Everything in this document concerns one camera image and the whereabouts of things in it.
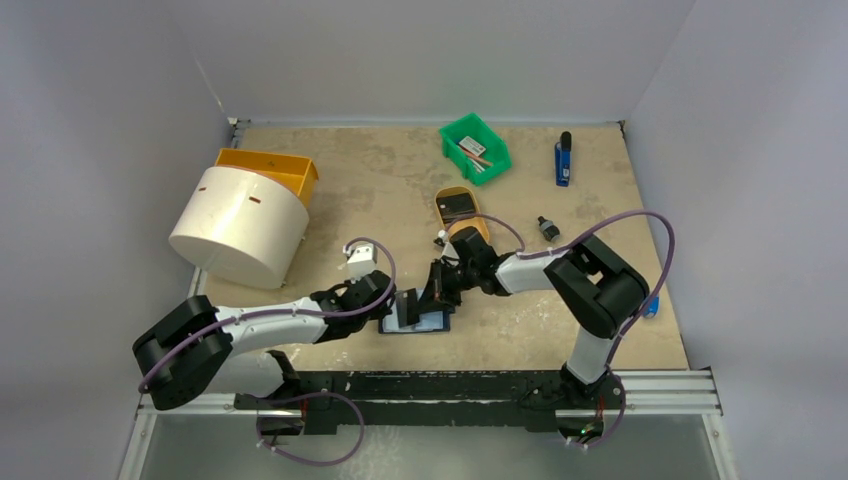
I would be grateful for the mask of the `blue leather card holder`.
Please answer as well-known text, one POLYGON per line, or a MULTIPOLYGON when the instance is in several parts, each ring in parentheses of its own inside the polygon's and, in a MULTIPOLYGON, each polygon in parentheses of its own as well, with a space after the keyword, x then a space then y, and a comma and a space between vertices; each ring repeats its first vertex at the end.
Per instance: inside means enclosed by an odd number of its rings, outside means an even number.
POLYGON ((428 334, 448 332, 451 329, 450 318, 453 310, 421 313, 416 323, 408 321, 406 305, 409 293, 410 291, 406 290, 395 294, 389 314, 378 325, 381 335, 428 334))

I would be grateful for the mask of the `black credit card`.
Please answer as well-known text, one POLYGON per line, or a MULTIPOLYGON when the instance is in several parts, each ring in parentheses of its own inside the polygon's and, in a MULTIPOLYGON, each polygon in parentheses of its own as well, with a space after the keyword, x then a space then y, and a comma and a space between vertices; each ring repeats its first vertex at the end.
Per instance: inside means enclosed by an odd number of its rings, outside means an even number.
POLYGON ((397 323, 399 328, 412 328, 420 323, 419 290, 412 288, 396 294, 397 323))

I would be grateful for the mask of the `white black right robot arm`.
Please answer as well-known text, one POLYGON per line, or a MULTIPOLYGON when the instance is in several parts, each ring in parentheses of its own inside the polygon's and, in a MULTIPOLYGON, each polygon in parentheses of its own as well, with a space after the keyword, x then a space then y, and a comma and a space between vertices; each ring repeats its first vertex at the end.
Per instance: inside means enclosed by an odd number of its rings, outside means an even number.
POLYGON ((407 316, 456 308, 461 294, 475 288, 501 297, 557 292, 580 325, 561 381, 564 399, 576 407, 599 396, 615 338, 649 296, 644 277, 594 235, 562 253, 525 258, 498 255, 476 228, 467 227, 431 262, 427 283, 407 316))

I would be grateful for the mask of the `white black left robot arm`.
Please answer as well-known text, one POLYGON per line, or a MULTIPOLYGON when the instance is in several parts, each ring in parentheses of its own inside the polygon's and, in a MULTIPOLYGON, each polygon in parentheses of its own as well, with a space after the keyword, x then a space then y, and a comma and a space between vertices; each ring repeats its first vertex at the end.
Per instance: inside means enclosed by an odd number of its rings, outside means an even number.
POLYGON ((385 317, 395 293, 390 276, 375 270, 265 307, 214 306, 205 295, 192 296, 134 342, 139 390, 158 410, 212 393, 251 395, 287 408, 297 399, 298 382, 280 346, 345 339, 385 317))

